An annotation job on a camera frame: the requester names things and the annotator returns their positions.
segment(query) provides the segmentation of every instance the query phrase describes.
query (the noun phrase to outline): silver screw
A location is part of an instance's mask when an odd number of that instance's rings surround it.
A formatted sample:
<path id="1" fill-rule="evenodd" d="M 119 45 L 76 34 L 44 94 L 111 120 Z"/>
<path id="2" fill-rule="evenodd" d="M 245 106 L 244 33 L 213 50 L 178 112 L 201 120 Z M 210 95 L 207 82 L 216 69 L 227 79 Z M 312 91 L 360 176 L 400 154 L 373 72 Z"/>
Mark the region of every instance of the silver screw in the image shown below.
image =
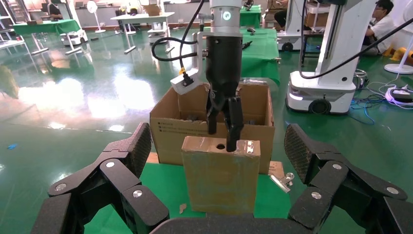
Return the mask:
<path id="1" fill-rule="evenodd" d="M 285 178 L 287 178 L 287 179 L 294 179 L 294 174 L 293 174 L 293 173 L 287 173 L 287 174 L 285 175 Z"/>
<path id="2" fill-rule="evenodd" d="M 115 165 L 114 162 L 108 162 L 106 163 L 106 167 L 113 167 Z"/>
<path id="3" fill-rule="evenodd" d="M 399 191 L 392 187 L 387 187 L 387 191 L 389 191 L 392 194 L 399 194 Z"/>
<path id="4" fill-rule="evenodd" d="M 62 190 L 64 190 L 64 188 L 66 188 L 66 184 L 61 183 L 61 184 L 58 184 L 55 189 L 56 189 L 56 191 L 62 191 Z"/>
<path id="5" fill-rule="evenodd" d="M 311 196 L 313 196 L 313 198 L 315 198 L 315 199 L 321 199 L 321 194 L 319 194 L 317 192 L 312 192 Z"/>
<path id="6" fill-rule="evenodd" d="M 141 195 L 142 195 L 141 190 L 136 190 L 135 192 L 133 192 L 133 197 L 140 197 Z"/>
<path id="7" fill-rule="evenodd" d="M 336 168 L 337 170 L 341 170 L 341 166 L 338 164 L 333 164 L 333 167 Z"/>

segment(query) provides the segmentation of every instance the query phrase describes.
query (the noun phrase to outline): yellow object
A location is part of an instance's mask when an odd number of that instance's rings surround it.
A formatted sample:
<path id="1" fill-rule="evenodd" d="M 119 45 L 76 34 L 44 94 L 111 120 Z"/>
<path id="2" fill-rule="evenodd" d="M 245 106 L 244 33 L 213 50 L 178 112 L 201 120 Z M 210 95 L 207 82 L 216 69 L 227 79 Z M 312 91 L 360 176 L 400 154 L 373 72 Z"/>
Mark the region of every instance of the yellow object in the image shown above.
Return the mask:
<path id="1" fill-rule="evenodd" d="M 396 52 L 394 53 L 393 57 L 391 58 L 391 60 L 393 61 L 400 61 L 404 55 L 404 53 L 406 52 L 406 48 L 405 47 L 401 47 L 398 50 L 396 50 Z M 413 51 L 409 52 L 409 56 L 407 56 L 407 62 L 413 64 Z"/>
<path id="2" fill-rule="evenodd" d="M 392 55 L 392 50 L 393 50 L 393 45 L 391 45 L 384 53 L 383 56 L 391 56 Z"/>
<path id="3" fill-rule="evenodd" d="M 185 67 L 181 68 L 181 70 L 179 71 L 179 74 L 182 75 L 185 72 Z"/>

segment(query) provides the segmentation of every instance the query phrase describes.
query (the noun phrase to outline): green table cover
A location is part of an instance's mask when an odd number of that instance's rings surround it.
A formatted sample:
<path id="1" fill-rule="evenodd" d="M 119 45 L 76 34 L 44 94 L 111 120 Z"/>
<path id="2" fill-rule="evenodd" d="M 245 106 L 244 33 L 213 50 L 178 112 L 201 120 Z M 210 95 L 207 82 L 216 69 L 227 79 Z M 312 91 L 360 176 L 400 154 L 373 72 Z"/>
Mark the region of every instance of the green table cover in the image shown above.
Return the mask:
<path id="1" fill-rule="evenodd" d="M 168 207 L 171 218 L 205 217 L 203 212 L 191 210 L 184 167 L 147 163 L 140 177 L 142 184 Z M 291 207 L 289 195 L 284 193 L 267 175 L 259 175 L 254 216 L 256 218 L 287 218 Z M 187 208 L 179 214 L 179 206 Z M 85 225 L 86 234 L 130 234 L 130 230 L 111 207 L 101 209 Z"/>
<path id="2" fill-rule="evenodd" d="M 243 50 L 241 77 L 243 78 L 270 78 L 280 83 L 278 75 L 279 57 L 277 48 L 277 32 L 275 29 L 257 28 L 255 35 L 250 35 L 242 29 L 243 42 L 252 44 Z"/>
<path id="3" fill-rule="evenodd" d="M 246 11 L 246 9 L 242 7 L 240 26 L 254 26 L 254 28 L 259 28 L 260 19 L 261 19 L 261 5 L 252 6 L 250 11 Z"/>
<path id="4" fill-rule="evenodd" d="M 19 35 L 31 33 L 69 33 L 80 30 L 79 25 L 74 19 L 63 19 L 59 21 L 43 21 L 42 24 L 27 25 L 19 23 L 13 25 L 14 31 Z"/>

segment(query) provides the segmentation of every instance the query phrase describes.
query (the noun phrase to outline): white stand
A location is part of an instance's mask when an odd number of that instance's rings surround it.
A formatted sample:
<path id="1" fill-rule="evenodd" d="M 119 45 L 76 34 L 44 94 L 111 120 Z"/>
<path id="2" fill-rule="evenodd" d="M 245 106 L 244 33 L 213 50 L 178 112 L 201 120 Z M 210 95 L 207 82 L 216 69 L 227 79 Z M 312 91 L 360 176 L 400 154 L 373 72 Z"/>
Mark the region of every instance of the white stand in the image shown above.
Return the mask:
<path id="1" fill-rule="evenodd" d="M 106 30 L 100 28 L 100 24 L 99 24 L 99 20 L 97 19 L 96 11 L 94 12 L 94 17 L 96 18 L 96 23 L 97 23 L 97 28 L 98 28 L 95 31 L 95 33 L 104 33 L 104 32 L 106 32 Z"/>
<path id="2" fill-rule="evenodd" d="M 130 23 L 128 24 L 128 28 L 129 28 L 129 31 L 126 32 L 127 35 L 136 34 L 136 31 L 132 31 L 132 29 L 131 29 L 131 24 L 130 24 Z"/>
<path id="3" fill-rule="evenodd" d="M 128 47 L 129 49 L 125 50 L 124 54 L 127 55 L 129 54 L 132 50 L 136 49 L 136 46 L 131 47 L 131 43 L 129 42 L 129 35 L 126 33 L 126 41 L 128 42 Z"/>
<path id="4" fill-rule="evenodd" d="M 38 44 L 38 40 L 36 39 L 34 33 L 32 33 L 32 38 L 33 38 L 33 40 L 35 41 L 35 44 L 36 44 L 36 46 L 37 46 L 37 48 L 38 48 L 37 51 L 32 52 L 32 55 L 37 55 L 37 54 L 40 54 L 40 53 L 43 53 L 43 52 L 49 50 L 49 48 L 40 48 L 40 46 L 39 46 L 39 44 Z"/>
<path id="5" fill-rule="evenodd" d="M 409 65 L 404 65 L 406 62 L 407 56 L 409 55 L 410 50 L 413 47 L 413 37 L 410 39 L 408 49 L 403 55 L 403 58 L 400 61 L 400 64 L 387 64 L 384 66 L 384 70 L 392 73 L 397 73 L 397 74 L 413 74 L 413 67 Z"/>
<path id="6" fill-rule="evenodd" d="M 75 48 L 73 47 L 72 40 L 70 40 L 69 33 L 66 33 L 66 36 L 67 36 L 67 40 L 69 40 L 70 48 L 71 48 L 72 50 L 66 52 L 65 55 L 73 54 L 74 52 L 78 52 L 78 51 L 80 51 L 80 50 L 82 49 L 81 46 L 79 46 L 79 47 L 77 47 L 77 48 L 75 49 Z"/>

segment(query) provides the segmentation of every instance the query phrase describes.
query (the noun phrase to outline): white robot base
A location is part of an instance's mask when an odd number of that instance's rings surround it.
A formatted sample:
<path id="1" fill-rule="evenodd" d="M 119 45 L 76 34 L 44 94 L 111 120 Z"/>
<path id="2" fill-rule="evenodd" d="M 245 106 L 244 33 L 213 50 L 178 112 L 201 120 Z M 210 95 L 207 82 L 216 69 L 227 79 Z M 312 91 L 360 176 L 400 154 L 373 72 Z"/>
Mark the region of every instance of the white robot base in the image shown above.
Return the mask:
<path id="1" fill-rule="evenodd" d="M 81 45 L 88 41 L 88 36 L 86 35 L 85 30 L 80 29 L 77 32 L 70 32 L 69 33 L 70 40 L 72 41 L 72 45 Z M 64 46 L 70 46 L 69 41 L 67 40 L 67 36 L 65 33 L 60 34 L 61 41 Z"/>
<path id="2" fill-rule="evenodd" d="M 314 72 L 303 72 L 314 76 Z M 356 86 L 322 86 L 319 79 L 304 79 L 299 72 L 292 72 L 286 97 L 287 107 L 294 111 L 315 114 L 347 114 Z"/>
<path id="3" fill-rule="evenodd" d="M 291 34 L 287 32 L 277 33 L 278 50 L 293 51 L 301 49 L 301 34 Z"/>

